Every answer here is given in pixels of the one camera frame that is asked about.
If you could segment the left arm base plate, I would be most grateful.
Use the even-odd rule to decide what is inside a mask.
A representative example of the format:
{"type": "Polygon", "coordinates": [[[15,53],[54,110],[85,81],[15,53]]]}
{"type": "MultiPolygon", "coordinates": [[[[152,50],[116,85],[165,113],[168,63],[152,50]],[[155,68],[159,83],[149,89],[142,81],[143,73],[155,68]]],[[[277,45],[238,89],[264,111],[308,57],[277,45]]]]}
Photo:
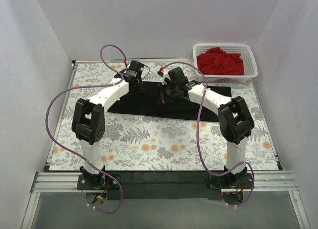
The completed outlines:
{"type": "Polygon", "coordinates": [[[91,185],[84,175],[78,177],[77,187],[78,190],[104,190],[106,187],[110,190],[119,190],[118,183],[108,176],[101,176],[98,184],[91,185]]]}

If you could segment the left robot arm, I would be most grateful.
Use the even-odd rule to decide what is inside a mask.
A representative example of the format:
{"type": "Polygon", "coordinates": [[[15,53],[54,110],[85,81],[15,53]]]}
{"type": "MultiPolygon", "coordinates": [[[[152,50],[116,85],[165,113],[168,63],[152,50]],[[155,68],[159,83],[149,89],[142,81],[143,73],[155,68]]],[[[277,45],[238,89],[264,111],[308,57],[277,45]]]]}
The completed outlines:
{"type": "Polygon", "coordinates": [[[80,167],[84,180],[94,189],[101,189],[106,182],[104,163],[101,159],[100,140],[105,133],[105,112],[126,94],[143,90],[142,72],[145,65],[131,61],[129,66],[116,74],[110,86],[88,99],[80,98],[75,105],[72,131],[82,147],[85,165],[80,167]]]}

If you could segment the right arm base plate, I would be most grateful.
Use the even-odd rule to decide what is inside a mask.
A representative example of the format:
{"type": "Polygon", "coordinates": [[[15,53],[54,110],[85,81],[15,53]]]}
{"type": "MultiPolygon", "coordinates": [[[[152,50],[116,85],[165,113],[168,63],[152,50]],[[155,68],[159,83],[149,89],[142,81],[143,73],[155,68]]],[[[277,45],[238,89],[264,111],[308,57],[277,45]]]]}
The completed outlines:
{"type": "Polygon", "coordinates": [[[246,174],[227,174],[221,177],[208,175],[205,178],[205,184],[209,189],[250,189],[252,186],[252,176],[246,174]]]}

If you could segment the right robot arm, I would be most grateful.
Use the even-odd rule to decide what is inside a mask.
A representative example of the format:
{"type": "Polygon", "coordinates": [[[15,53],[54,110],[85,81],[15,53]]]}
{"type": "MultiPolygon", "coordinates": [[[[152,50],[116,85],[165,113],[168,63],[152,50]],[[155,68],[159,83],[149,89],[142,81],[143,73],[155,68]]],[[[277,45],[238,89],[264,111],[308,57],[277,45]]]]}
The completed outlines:
{"type": "Polygon", "coordinates": [[[189,81],[181,68],[167,73],[160,69],[158,75],[162,78],[160,103],[183,98],[199,104],[199,111],[205,108],[218,116],[221,134],[227,141],[227,160],[222,173],[207,171],[208,185],[231,188],[243,185],[247,174],[246,144],[254,128],[245,100],[240,96],[231,98],[218,94],[196,80],[189,81]]]}

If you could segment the black t-shirt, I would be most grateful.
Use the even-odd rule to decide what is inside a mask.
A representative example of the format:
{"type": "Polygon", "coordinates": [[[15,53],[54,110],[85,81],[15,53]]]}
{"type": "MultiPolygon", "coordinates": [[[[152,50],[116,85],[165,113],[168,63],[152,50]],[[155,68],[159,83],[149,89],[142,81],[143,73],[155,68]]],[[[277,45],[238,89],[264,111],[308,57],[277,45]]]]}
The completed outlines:
{"type": "Polygon", "coordinates": [[[199,104],[183,98],[177,98],[165,104],[157,102],[159,88],[157,82],[143,82],[144,91],[127,94],[116,101],[109,109],[110,113],[151,116],[178,120],[196,120],[199,104]]]}

